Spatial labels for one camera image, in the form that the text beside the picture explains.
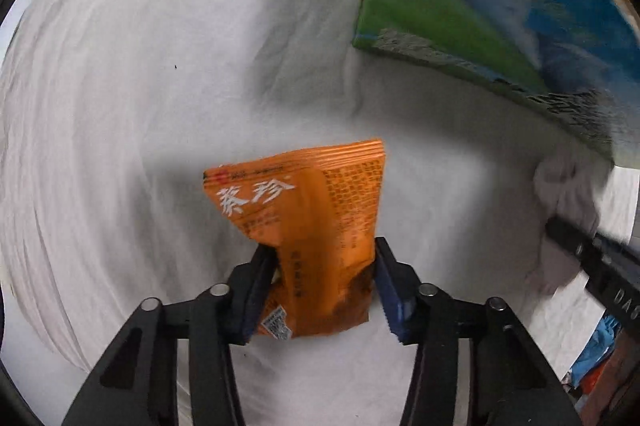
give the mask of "barcode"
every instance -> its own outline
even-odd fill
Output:
[[[287,327],[285,322],[286,317],[287,312],[282,308],[282,305],[280,305],[262,320],[261,324],[267,329],[267,332],[277,340],[290,340],[291,329]]]

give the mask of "orange snack wrapper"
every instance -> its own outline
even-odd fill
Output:
[[[369,319],[382,141],[223,165],[204,190],[246,236],[277,250],[258,332],[333,334]]]

